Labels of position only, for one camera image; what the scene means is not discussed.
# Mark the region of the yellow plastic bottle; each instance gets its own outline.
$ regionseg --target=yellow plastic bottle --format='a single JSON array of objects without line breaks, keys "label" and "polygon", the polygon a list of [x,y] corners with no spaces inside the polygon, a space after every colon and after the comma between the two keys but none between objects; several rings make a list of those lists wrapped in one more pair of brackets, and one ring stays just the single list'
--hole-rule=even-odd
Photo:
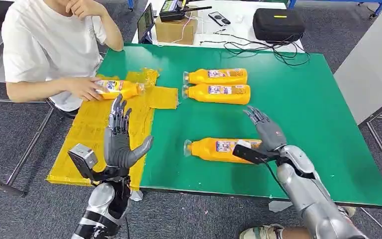
[{"label": "yellow plastic bottle", "polygon": [[145,91],[144,84],[133,83],[130,81],[100,80],[95,83],[108,89],[109,92],[97,90],[104,99],[115,99],[119,93],[121,93],[122,98],[127,100],[133,96],[140,95]]},{"label": "yellow plastic bottle", "polygon": [[[252,148],[257,148],[261,144],[259,139],[243,140],[250,143]],[[194,155],[208,161],[251,163],[232,154],[237,142],[238,139],[228,138],[204,138],[194,142],[185,140],[184,155]]]},{"label": "yellow plastic bottle", "polygon": [[248,85],[183,86],[182,98],[188,97],[201,102],[246,105],[250,101],[251,89]]},{"label": "yellow plastic bottle", "polygon": [[195,72],[184,71],[184,85],[186,84],[246,84],[248,79],[247,70],[221,69],[205,70],[199,69]]}]

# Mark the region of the green table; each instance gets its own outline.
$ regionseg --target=green table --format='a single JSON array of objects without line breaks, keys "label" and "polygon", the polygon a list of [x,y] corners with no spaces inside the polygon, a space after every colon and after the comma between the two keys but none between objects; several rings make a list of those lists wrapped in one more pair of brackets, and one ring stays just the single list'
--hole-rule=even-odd
[{"label": "green table", "polygon": [[[288,142],[313,162],[338,203],[382,206],[382,176],[321,54],[289,67],[270,52],[232,57],[224,49],[127,44],[109,51],[99,70],[126,76],[143,67],[160,70],[158,86],[182,87],[183,71],[246,68],[249,105],[276,121]],[[303,61],[299,54],[296,61]],[[181,99],[176,110],[155,110],[153,148],[147,154],[142,188],[286,199],[266,166],[184,157],[186,139],[258,138],[242,112],[245,106]]]}]

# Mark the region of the robotic arm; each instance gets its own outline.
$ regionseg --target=robotic arm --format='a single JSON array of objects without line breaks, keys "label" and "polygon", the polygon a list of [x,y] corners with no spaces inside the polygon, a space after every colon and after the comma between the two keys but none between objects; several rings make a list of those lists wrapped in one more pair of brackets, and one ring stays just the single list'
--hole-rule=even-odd
[{"label": "robotic arm", "polygon": [[104,159],[107,167],[102,172],[93,171],[97,158],[92,149],[77,144],[68,151],[81,175],[89,178],[96,186],[71,239],[113,238],[128,211],[131,193],[129,168],[150,150],[153,136],[148,136],[142,145],[131,150],[128,126],[132,110],[125,112],[125,105],[122,95],[113,101],[109,124],[104,131]]},{"label": "robotic arm", "polygon": [[367,239],[344,218],[330,198],[314,165],[297,146],[287,145],[281,128],[257,108],[245,111],[263,141],[257,151],[238,142],[233,154],[255,164],[275,160],[278,183],[315,239]]}]

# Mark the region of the white table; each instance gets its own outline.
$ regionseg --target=white table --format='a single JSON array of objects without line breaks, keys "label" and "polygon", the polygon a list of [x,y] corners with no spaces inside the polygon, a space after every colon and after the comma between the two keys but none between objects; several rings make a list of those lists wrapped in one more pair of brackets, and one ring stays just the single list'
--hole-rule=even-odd
[{"label": "white table", "polygon": [[[149,0],[148,4],[152,4],[153,10],[157,11],[159,15],[160,9],[162,8],[165,0]],[[223,43],[200,43],[202,41],[234,41],[237,43],[247,43],[247,41],[237,39],[232,36],[225,36],[214,34],[216,31],[220,30],[221,27],[217,25],[211,18],[208,17],[210,12],[218,11],[220,14],[225,16],[231,24],[226,28],[225,31],[221,32],[223,34],[232,34],[239,36],[251,41],[259,41],[253,30],[253,16],[258,8],[275,8],[275,9],[286,9],[286,5],[282,2],[254,2],[254,1],[229,1],[229,0],[203,0],[203,1],[192,1],[188,5],[192,6],[212,6],[211,9],[199,10],[197,32],[194,36],[193,45],[184,44],[172,44],[166,42],[157,42],[156,27],[152,28],[152,39],[155,41],[153,44],[160,45],[174,45],[174,46],[197,46],[197,47],[214,47],[223,48]],[[132,43],[138,43],[138,31],[135,32]],[[296,42],[298,46],[303,49],[301,41]],[[249,44],[245,48],[257,48],[260,47],[259,44]],[[282,46],[277,49],[277,51],[282,52],[295,52],[295,47],[293,45]]]},{"label": "white table", "polygon": [[382,140],[371,123],[382,119],[382,12],[334,77],[355,121],[367,125],[382,151]]}]

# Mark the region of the black case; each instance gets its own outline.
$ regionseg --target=black case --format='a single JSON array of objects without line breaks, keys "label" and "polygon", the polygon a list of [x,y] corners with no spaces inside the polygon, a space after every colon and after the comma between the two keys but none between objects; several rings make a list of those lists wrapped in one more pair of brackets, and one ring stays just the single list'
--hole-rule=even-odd
[{"label": "black case", "polygon": [[302,19],[291,9],[259,8],[254,14],[253,28],[261,41],[297,41],[305,31]]}]

